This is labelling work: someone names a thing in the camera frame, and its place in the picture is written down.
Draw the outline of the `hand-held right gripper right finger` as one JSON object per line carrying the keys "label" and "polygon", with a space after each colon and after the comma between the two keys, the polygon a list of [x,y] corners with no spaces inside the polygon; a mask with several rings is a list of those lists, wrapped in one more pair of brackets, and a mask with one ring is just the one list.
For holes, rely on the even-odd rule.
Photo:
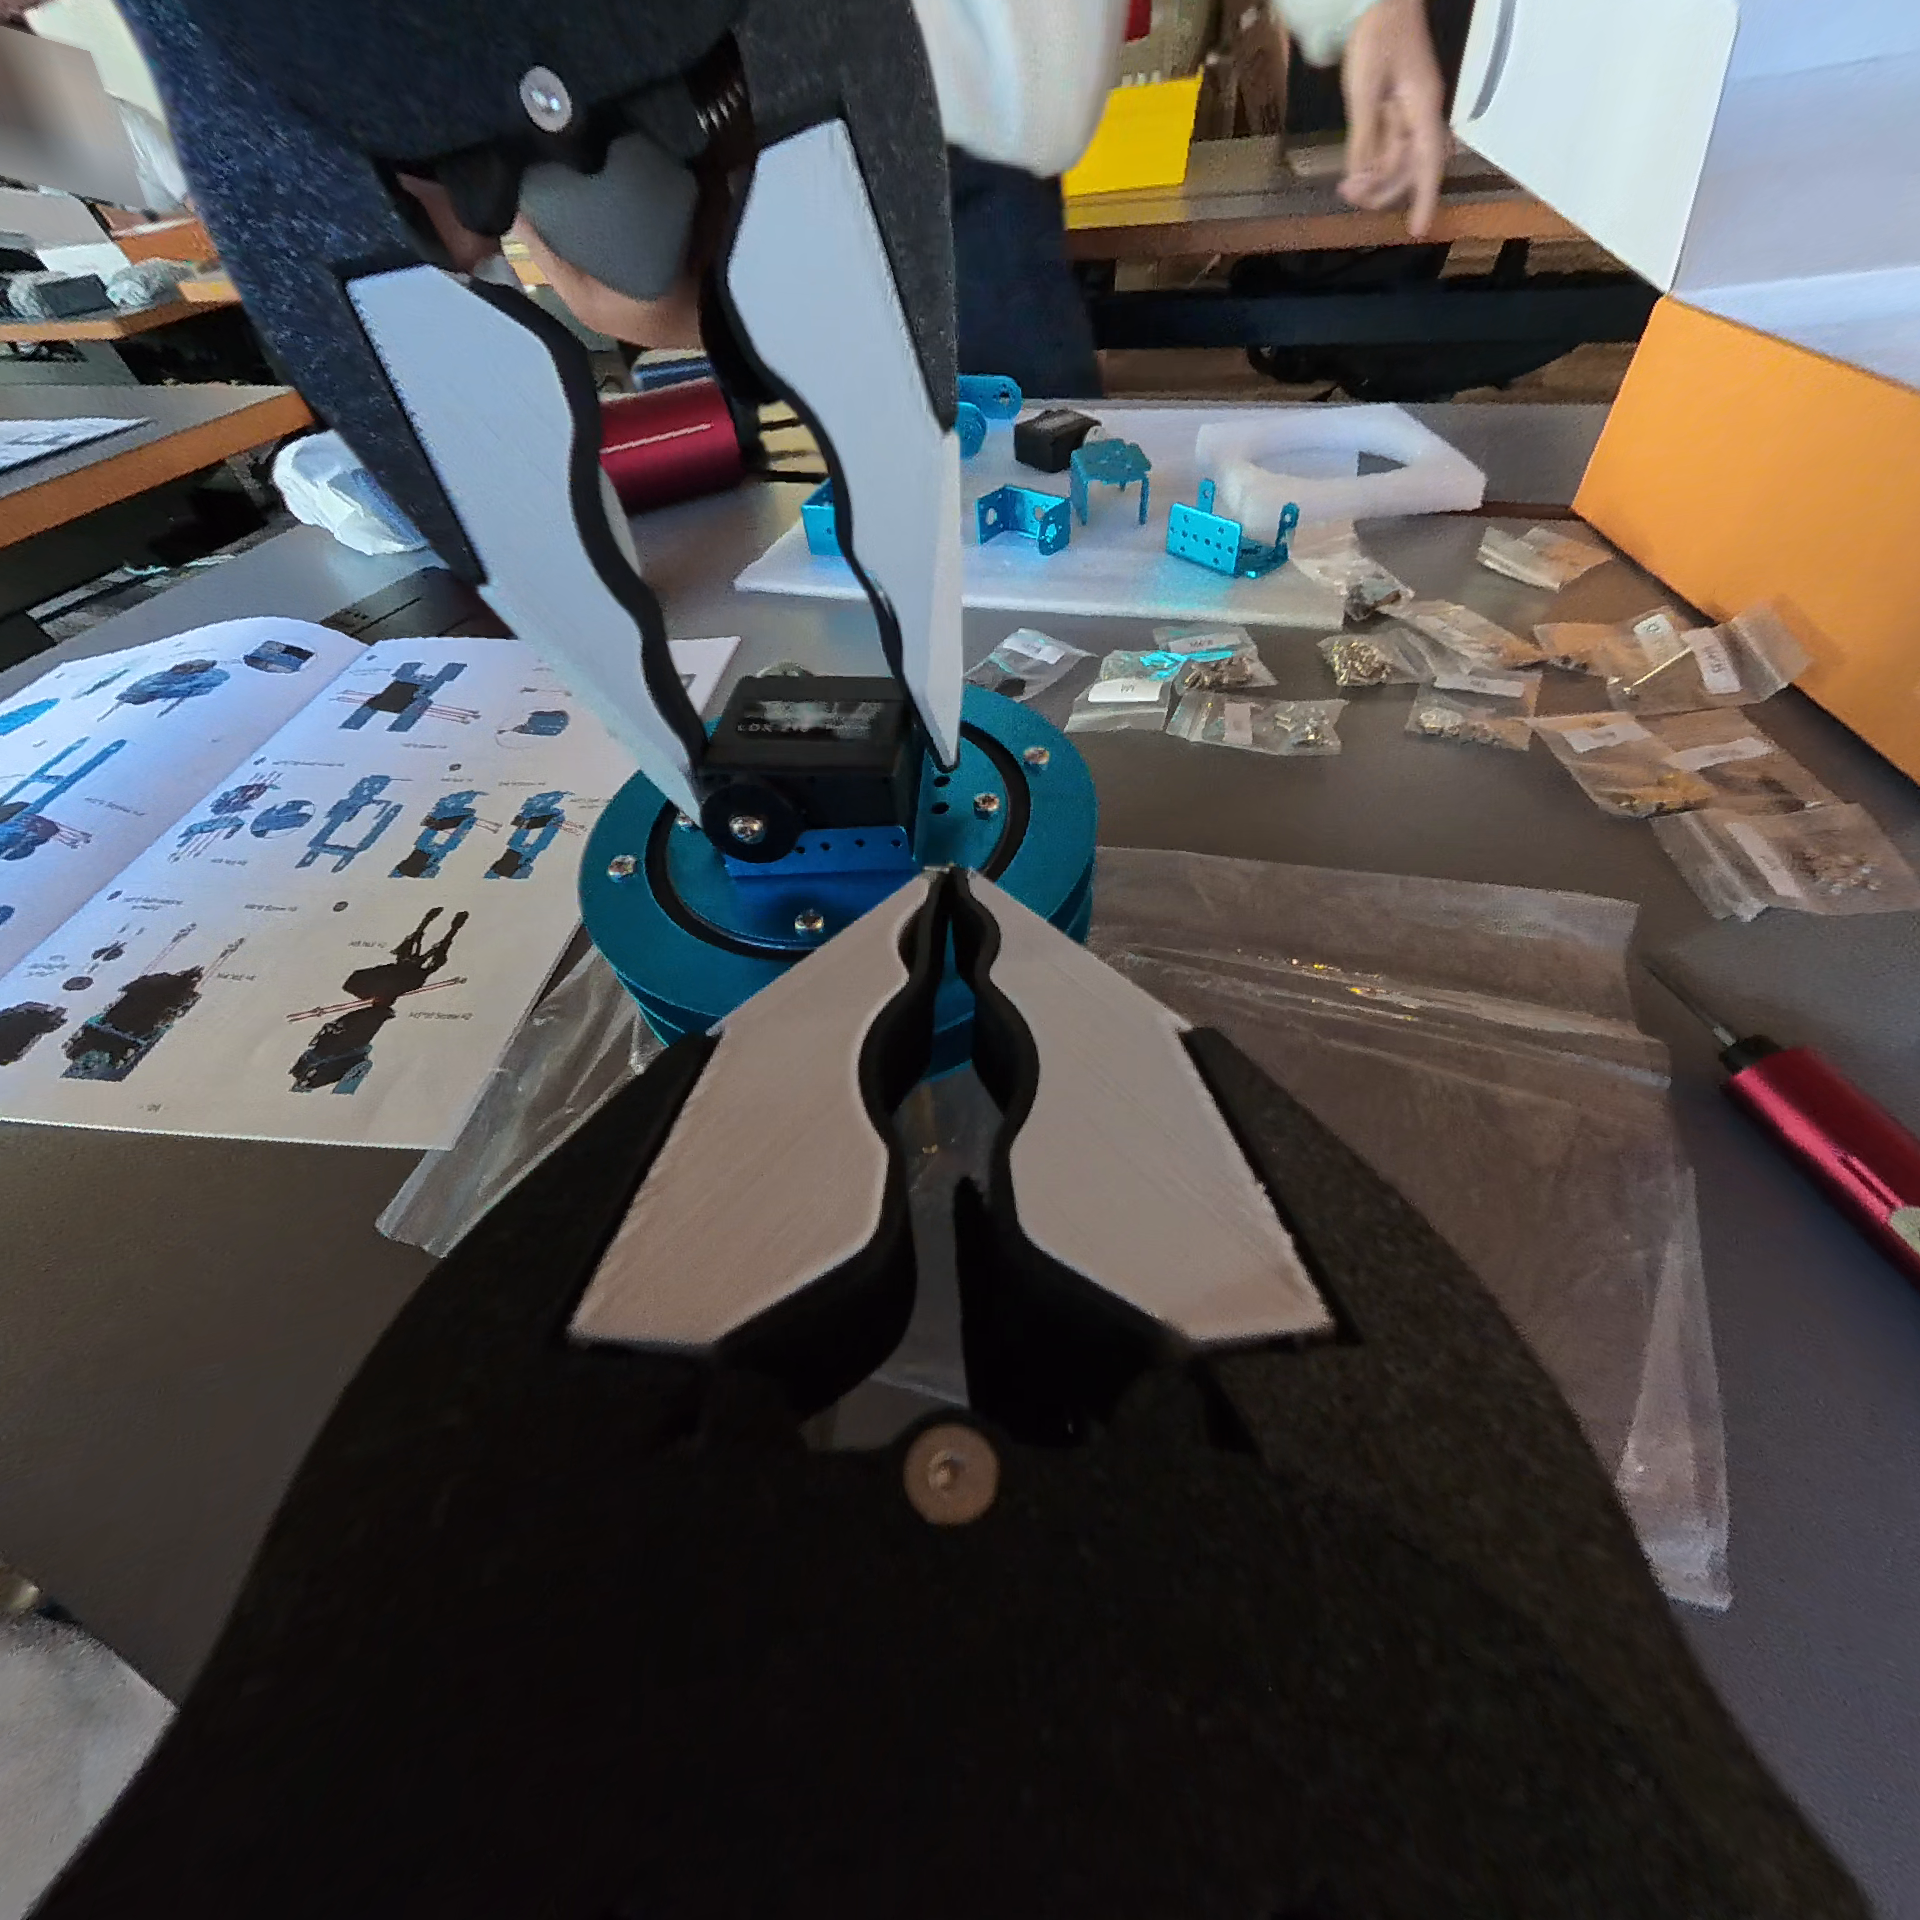
{"label": "hand-held right gripper right finger", "polygon": [[1070,1448],[1139,1380],[1335,1334],[1338,1309],[1206,1075],[1195,1029],[976,874],[951,881],[998,1112],[953,1198],[974,1410]]}

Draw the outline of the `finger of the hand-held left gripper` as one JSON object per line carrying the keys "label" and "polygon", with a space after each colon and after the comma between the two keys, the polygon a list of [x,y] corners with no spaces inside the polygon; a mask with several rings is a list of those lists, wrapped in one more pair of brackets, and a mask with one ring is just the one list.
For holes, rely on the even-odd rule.
{"label": "finger of the hand-held left gripper", "polygon": [[963,740],[963,454],[939,426],[845,122],[765,149],[722,283],[755,365],[811,426],[837,541],[943,766]]}
{"label": "finger of the hand-held left gripper", "polygon": [[704,730],[602,467],[584,345],[529,294],[440,268],[349,283],[495,613],[686,817]]}

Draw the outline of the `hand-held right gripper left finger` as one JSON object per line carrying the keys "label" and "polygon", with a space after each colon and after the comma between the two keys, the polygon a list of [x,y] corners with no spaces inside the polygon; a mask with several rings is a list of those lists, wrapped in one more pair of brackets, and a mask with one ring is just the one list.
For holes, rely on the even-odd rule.
{"label": "hand-held right gripper left finger", "polygon": [[797,1416],[894,1352],[918,1301],[897,1114],[949,945],[926,872],[704,1037],[569,1334],[761,1378]]}

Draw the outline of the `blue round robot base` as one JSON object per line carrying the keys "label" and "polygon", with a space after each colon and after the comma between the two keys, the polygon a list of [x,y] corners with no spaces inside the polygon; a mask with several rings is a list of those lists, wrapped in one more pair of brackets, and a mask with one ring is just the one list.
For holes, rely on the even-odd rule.
{"label": "blue round robot base", "polygon": [[713,1029],[926,864],[995,881],[1075,941],[1088,937],[1098,789],[1069,733],[969,688],[957,771],[929,766],[905,828],[829,828],[779,861],[730,861],[639,776],[592,830],[584,926],[664,1046]]}

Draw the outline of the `red screwdriver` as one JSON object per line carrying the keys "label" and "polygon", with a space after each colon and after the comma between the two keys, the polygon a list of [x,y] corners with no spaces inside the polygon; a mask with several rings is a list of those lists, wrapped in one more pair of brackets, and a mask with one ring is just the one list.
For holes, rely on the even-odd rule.
{"label": "red screwdriver", "polygon": [[1710,1036],[1726,1097],[1775,1140],[1885,1259],[1918,1284],[1918,1140],[1810,1046],[1737,1033],[1665,963],[1640,960]]}

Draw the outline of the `neighbouring grey desk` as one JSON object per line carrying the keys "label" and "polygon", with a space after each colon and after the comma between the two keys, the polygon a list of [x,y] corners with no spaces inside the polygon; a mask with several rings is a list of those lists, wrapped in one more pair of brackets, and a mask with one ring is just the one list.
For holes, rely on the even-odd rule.
{"label": "neighbouring grey desk", "polygon": [[231,457],[283,441],[319,421],[293,389],[211,382],[193,387],[5,387],[2,421],[111,419],[121,428],[2,477],[2,546],[117,509]]}

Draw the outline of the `red metal cylinder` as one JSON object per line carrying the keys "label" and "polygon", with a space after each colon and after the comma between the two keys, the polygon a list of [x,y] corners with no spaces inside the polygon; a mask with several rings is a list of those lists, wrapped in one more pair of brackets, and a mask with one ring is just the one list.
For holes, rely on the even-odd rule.
{"label": "red metal cylinder", "polygon": [[600,465],[626,514],[735,491],[749,472],[730,397],[713,377],[602,397]]}

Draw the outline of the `white crumpled plastic bag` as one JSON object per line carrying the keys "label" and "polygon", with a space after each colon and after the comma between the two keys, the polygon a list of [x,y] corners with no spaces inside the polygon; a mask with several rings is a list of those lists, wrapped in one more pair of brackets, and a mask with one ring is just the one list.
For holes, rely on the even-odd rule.
{"label": "white crumpled plastic bag", "polygon": [[373,472],[335,429],[289,440],[272,460],[272,484],[297,521],[367,557],[414,556],[429,539]]}

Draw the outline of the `white foam sheet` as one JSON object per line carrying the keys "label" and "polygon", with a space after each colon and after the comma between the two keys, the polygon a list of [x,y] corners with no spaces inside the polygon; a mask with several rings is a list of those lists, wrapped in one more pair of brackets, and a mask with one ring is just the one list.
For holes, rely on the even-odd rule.
{"label": "white foam sheet", "polygon": [[1055,557],[1033,545],[1000,539],[976,545],[976,498],[1000,484],[1070,494],[1069,473],[1022,469],[1014,454],[1014,426],[991,429],[986,448],[963,461],[959,525],[963,538],[963,585],[969,608],[1050,613],[1075,617],[1199,617],[1255,628],[1328,628],[1338,624],[1338,593],[1285,565],[1248,582],[1214,574],[1166,550],[1168,508],[1194,502],[1199,489],[1195,434],[1214,419],[1239,409],[1305,406],[1325,402],[1090,404],[1107,440],[1139,443],[1151,461],[1151,514],[1136,521],[1136,497],[1096,488],[1090,523],[1073,525],[1073,541]]}

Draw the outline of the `yellow box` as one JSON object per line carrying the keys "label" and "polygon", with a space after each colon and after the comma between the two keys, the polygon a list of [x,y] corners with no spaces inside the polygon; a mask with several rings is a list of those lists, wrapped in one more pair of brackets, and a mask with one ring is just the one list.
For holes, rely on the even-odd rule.
{"label": "yellow box", "polygon": [[1202,76],[1128,83],[1111,91],[1082,160],[1064,176],[1069,202],[1144,195],[1187,180]]}

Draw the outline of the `printed instruction manual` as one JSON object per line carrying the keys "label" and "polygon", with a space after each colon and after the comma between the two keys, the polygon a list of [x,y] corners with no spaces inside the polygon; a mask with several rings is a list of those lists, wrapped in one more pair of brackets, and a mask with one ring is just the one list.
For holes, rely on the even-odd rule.
{"label": "printed instruction manual", "polygon": [[520,640],[245,617],[5,699],[2,1114],[447,1148],[635,776]]}

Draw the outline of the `group of small screw bags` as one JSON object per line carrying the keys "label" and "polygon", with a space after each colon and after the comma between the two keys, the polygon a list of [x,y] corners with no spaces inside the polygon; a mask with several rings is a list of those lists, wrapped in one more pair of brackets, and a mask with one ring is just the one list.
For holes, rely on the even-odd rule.
{"label": "group of small screw bags", "polygon": [[1069,733],[1166,737],[1265,758],[1343,754],[1352,698],[1433,747],[1543,746],[1603,817],[1654,825],[1717,922],[1782,908],[1833,918],[1915,910],[1915,867],[1766,732],[1760,707],[1810,657],[1766,603],[1701,627],[1674,606],[1528,627],[1415,593],[1350,523],[1294,536],[1289,561],[1339,597],[1313,642],[1334,686],[1288,698],[1245,627],[1176,624],[1101,661],[1038,632],[1005,640],[974,684],[1046,699]]}

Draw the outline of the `orange cardboard box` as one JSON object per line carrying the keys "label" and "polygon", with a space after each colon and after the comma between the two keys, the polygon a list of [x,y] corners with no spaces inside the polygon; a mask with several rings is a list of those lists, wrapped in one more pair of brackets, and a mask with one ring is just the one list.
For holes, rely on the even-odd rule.
{"label": "orange cardboard box", "polygon": [[1918,4],[1477,4],[1454,131],[1659,290],[1575,494],[1915,776]]}

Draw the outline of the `white shirt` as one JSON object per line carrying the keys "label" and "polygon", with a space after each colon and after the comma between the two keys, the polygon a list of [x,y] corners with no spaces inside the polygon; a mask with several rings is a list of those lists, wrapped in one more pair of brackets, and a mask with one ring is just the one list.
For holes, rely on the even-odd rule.
{"label": "white shirt", "polygon": [[2,1915],[29,1915],[153,1750],[175,1705],[2,1566]]}

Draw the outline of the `blue claw-shaped bracket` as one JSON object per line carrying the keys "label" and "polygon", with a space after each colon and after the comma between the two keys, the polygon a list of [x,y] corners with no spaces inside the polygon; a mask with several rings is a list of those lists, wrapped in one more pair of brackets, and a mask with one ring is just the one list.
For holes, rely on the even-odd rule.
{"label": "blue claw-shaped bracket", "polygon": [[1136,497],[1136,521],[1147,523],[1151,473],[1147,452],[1128,440],[1088,437],[1070,452],[1070,500],[1079,525],[1090,523],[1093,489],[1117,489]]}

